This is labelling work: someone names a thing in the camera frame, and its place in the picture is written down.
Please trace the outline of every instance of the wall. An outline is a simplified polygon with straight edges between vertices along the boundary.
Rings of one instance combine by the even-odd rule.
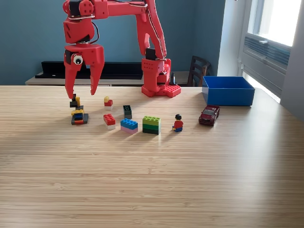
[[[238,55],[242,39],[246,1],[226,0],[218,76],[238,75]]]
[[[225,0],[198,0],[193,53],[211,63],[210,74],[218,74]]]
[[[41,61],[63,60],[64,0],[0,1],[0,85],[24,85],[41,71]],[[168,58],[174,71],[189,70],[193,50],[195,4],[185,0],[156,0]],[[96,21],[106,61],[141,61],[134,16]]]
[[[304,1],[302,1],[287,73],[281,105],[304,121]]]

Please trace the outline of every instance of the red shirt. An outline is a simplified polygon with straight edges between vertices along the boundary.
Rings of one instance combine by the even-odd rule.
[[[174,128],[178,129],[178,128],[181,128],[183,125],[184,125],[184,123],[182,121],[175,121]]]

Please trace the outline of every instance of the wire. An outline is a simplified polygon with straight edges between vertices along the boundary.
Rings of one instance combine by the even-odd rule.
[[[129,1],[119,1],[119,0],[109,0],[109,1],[112,1],[112,2],[119,2],[119,3],[128,3],[129,5],[131,6],[136,6],[136,7],[143,7],[143,8],[146,8],[148,6],[148,4],[136,4],[136,3],[132,3],[132,2],[129,2]]]
[[[97,31],[97,39],[96,40],[94,40],[94,41],[92,41],[92,42],[90,42],[89,44],[93,44],[93,43],[96,43],[98,40],[99,40],[99,31],[98,31],[98,27],[97,27],[97,25],[94,23],[94,22],[92,22],[92,24],[95,26],[95,28],[96,28],[96,31]]]
[[[70,20],[82,20],[82,19],[86,19],[86,18],[94,18],[94,15],[89,15],[89,16],[71,16],[68,17]]]
[[[152,28],[153,28],[153,30],[154,30],[154,33],[155,33],[155,35],[156,35],[156,38],[157,38],[157,40],[158,40],[158,42],[159,42],[159,44],[160,44],[160,47],[161,47],[161,55],[162,55],[162,59],[159,59],[159,60],[163,60],[163,61],[166,61],[166,56],[164,55],[164,51],[163,51],[163,49],[162,49],[162,42],[161,42],[161,38],[160,38],[160,36],[158,35],[158,33],[157,33],[157,30],[156,30],[156,27],[154,26],[154,23],[153,23],[153,21],[152,21],[152,17],[151,17],[151,14],[150,14],[150,11],[148,10],[148,16],[149,16],[149,21],[150,21],[150,24],[152,25]]]

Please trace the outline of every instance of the blue plastic bin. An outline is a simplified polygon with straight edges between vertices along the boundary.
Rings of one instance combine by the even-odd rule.
[[[255,88],[243,77],[205,76],[203,95],[208,105],[251,106]]]

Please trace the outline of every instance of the googly eye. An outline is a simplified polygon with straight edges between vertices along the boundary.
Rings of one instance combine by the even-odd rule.
[[[84,61],[84,60],[83,60],[82,56],[74,56],[73,62],[74,62],[76,65],[82,64],[83,61]]]

